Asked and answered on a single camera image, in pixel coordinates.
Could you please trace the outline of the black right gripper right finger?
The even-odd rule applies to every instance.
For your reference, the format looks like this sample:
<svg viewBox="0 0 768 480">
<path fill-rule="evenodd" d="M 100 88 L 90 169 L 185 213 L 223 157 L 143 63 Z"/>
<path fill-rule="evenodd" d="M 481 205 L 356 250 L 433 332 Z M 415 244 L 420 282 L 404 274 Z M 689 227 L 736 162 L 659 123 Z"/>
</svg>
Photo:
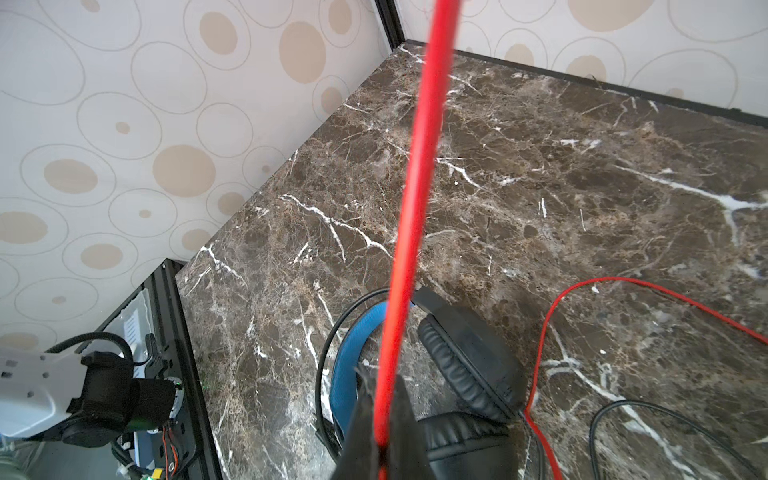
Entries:
<svg viewBox="0 0 768 480">
<path fill-rule="evenodd" d="M 416 421 L 408 393 L 396 389 L 390 408 L 386 449 L 388 479 L 435 479 L 426 453 L 421 425 Z"/>
</svg>

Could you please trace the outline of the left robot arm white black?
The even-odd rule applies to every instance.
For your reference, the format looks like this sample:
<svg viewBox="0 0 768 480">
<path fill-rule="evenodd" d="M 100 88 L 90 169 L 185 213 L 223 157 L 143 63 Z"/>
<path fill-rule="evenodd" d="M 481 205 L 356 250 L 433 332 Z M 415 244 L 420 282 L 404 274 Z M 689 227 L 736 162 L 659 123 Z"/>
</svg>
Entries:
<svg viewBox="0 0 768 480">
<path fill-rule="evenodd" d="M 98 448 L 136 431 L 157 430 L 183 401 L 174 379 L 137 378 L 125 339 L 89 332 L 44 352 L 1 348 L 1 435 Z"/>
</svg>

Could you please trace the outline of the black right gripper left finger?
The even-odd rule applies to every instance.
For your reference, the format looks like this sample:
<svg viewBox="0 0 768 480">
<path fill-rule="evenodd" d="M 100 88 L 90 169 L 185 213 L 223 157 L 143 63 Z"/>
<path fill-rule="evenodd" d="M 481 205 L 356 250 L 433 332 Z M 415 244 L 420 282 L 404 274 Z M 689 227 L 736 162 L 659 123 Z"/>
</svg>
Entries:
<svg viewBox="0 0 768 480">
<path fill-rule="evenodd" d="M 341 454 L 331 476 L 333 480 L 379 477 L 379 448 L 373 433 L 375 381 L 365 370 L 357 376 L 358 397 Z"/>
</svg>

